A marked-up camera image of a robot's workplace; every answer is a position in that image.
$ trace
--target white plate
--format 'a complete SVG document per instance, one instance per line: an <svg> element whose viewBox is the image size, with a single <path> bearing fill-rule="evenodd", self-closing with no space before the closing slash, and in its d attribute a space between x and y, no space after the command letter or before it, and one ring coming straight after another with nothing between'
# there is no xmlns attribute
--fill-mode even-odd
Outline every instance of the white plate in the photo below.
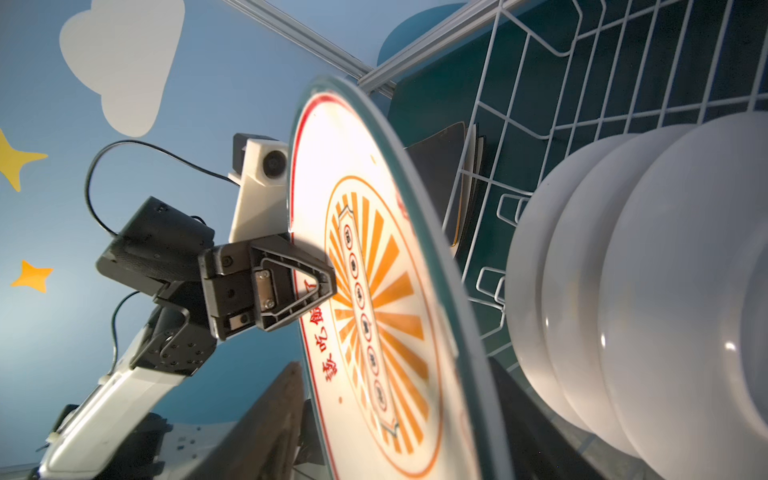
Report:
<svg viewBox="0 0 768 480"><path fill-rule="evenodd" d="M596 141L552 169L528 202L509 247L505 313L520 368L551 409L584 430L588 427L563 396L547 354L541 318L541 276L554 227L571 194L598 161L636 136L617 135Z"/></svg>
<svg viewBox="0 0 768 480"><path fill-rule="evenodd" d="M316 80L302 105L290 232L336 271L338 293L300 320L333 477L511 478L475 317L399 139L346 81Z"/></svg>
<svg viewBox="0 0 768 480"><path fill-rule="evenodd" d="M549 244L541 285L545 339L565 398L607 444L638 456L621 429L600 367L598 291L621 209L642 175L695 125L649 131L610 152L579 184Z"/></svg>
<svg viewBox="0 0 768 480"><path fill-rule="evenodd" d="M630 195L598 325L627 437L667 480L768 475L768 113L683 136Z"/></svg>

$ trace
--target dish rack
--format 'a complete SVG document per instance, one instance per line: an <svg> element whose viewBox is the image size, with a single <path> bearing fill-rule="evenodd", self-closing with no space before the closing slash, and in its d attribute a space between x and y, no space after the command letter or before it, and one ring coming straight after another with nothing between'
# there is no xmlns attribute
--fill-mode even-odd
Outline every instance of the dish rack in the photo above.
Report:
<svg viewBox="0 0 768 480"><path fill-rule="evenodd" d="M500 0L469 122L481 134L489 119L502 127L488 133L490 170L459 168L449 201L463 175L486 186L469 230L472 241L457 257L462 282L488 355L605 478L659 478L642 460L560 418L528 384L505 325L507 252L527 200L578 148L614 134L768 109L768 6L734 0L548 0L508 12L502 5ZM497 80L489 83L490 77ZM448 221L446 214L443 228Z"/></svg>

